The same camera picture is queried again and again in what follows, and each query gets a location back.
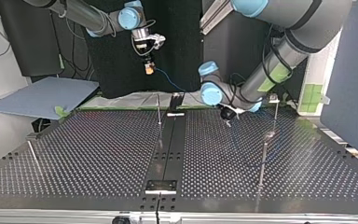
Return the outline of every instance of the blue joint cap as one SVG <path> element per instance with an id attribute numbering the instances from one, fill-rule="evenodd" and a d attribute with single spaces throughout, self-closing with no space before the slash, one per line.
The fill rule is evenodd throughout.
<path id="1" fill-rule="evenodd" d="M 200 76 L 206 76 L 211 74 L 212 72 L 215 72 L 219 69 L 217 64 L 213 61 L 209 61 L 207 63 L 203 63 L 199 68 Z"/>
<path id="2" fill-rule="evenodd" d="M 141 1 L 132 1 L 124 4 L 124 7 L 143 7 Z"/>
<path id="3" fill-rule="evenodd" d="M 249 111 L 252 112 L 252 113 L 255 113 L 260 109 L 260 107 L 261 107 L 261 102 L 258 102 Z"/>
<path id="4" fill-rule="evenodd" d="M 246 17 L 256 17 L 266 8 L 269 0 L 231 0 L 234 10 Z"/>
<path id="5" fill-rule="evenodd" d="M 141 23 L 141 15 L 133 7 L 125 7 L 118 14 L 118 23 L 126 30 L 133 30 Z"/>
<path id="6" fill-rule="evenodd" d="M 96 35 L 94 32 L 92 32 L 92 31 L 89 30 L 89 29 L 86 29 L 86 31 L 87 31 L 87 33 L 89 34 L 89 36 L 91 36 L 91 37 L 100 37 L 100 36 Z"/>
<path id="7" fill-rule="evenodd" d="M 206 105 L 218 105 L 223 100 L 223 93 L 213 83 L 205 83 L 201 87 L 201 98 Z"/>

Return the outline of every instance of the perforated metal table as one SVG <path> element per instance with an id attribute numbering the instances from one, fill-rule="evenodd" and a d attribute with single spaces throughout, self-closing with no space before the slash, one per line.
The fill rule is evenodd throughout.
<path id="1" fill-rule="evenodd" d="M 213 109 L 161 127 L 157 111 L 77 112 L 0 160 L 0 209 L 358 215 L 358 160 L 291 110 L 271 114 L 230 128 Z M 145 194 L 149 180 L 177 181 L 176 194 Z"/>

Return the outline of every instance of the green sticker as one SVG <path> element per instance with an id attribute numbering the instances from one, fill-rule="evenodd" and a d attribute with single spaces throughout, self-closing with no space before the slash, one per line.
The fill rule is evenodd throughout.
<path id="1" fill-rule="evenodd" d="M 60 59 L 60 67 L 61 67 L 61 69 L 65 69 L 65 65 L 63 64 L 63 60 L 62 60 L 61 54 L 59 54 L 58 57 L 59 57 L 59 59 Z"/>
<path id="2" fill-rule="evenodd" d="M 323 85 L 306 84 L 303 90 L 300 112 L 315 113 L 322 100 Z"/>
<path id="3" fill-rule="evenodd" d="M 271 74 L 269 74 L 272 79 L 274 79 L 277 82 L 284 82 L 287 79 L 287 75 L 289 75 L 289 70 L 281 64 L 278 63 L 278 65 L 272 70 Z M 258 91 L 267 92 L 270 91 L 275 86 L 274 83 L 272 83 L 268 77 L 266 77 L 266 80 L 263 82 L 263 84 L 258 88 Z"/>
<path id="4" fill-rule="evenodd" d="M 58 116 L 60 116 L 61 118 L 65 118 L 65 117 L 68 117 L 68 115 L 70 115 L 69 112 L 66 112 L 62 106 L 56 106 L 55 108 L 55 112 Z"/>

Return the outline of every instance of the blue cable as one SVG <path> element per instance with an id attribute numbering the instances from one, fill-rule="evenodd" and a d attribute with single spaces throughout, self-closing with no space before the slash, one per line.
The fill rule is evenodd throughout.
<path id="1" fill-rule="evenodd" d="M 178 89 L 179 91 L 182 91 L 182 92 L 188 92 L 188 91 L 185 91 L 184 89 L 178 87 L 175 83 L 173 83 L 170 79 L 170 77 L 168 76 L 168 74 L 166 72 L 164 72 L 163 70 L 159 69 L 159 68 L 156 68 L 156 71 L 159 71 L 160 73 L 162 73 L 166 78 L 167 80 L 171 83 L 171 85 L 173 85 L 176 89 Z"/>

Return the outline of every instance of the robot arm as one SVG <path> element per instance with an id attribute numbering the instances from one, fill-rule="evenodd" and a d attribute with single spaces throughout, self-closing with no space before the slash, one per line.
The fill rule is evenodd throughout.
<path id="1" fill-rule="evenodd" d="M 203 102 L 257 110 L 268 91 L 289 78 L 293 68 L 336 36 L 351 10 L 351 3 L 352 0 L 231 0 L 223 10 L 225 15 L 231 7 L 246 17 L 285 28 L 285 37 L 277 47 L 271 46 L 271 53 L 238 89 L 222 81 L 216 63 L 203 64 L 199 69 Z M 211 30 L 210 26 L 205 27 L 208 32 Z"/>
<path id="2" fill-rule="evenodd" d="M 149 27 L 141 1 L 136 0 L 124 8 L 107 14 L 82 0 L 24 0 L 35 7 L 49 8 L 61 18 L 68 18 L 82 26 L 93 37 L 116 36 L 116 33 L 130 30 L 135 52 L 142 58 L 148 75 L 154 73 L 155 64 L 152 51 L 159 49 L 165 41 L 163 35 L 149 33 Z"/>

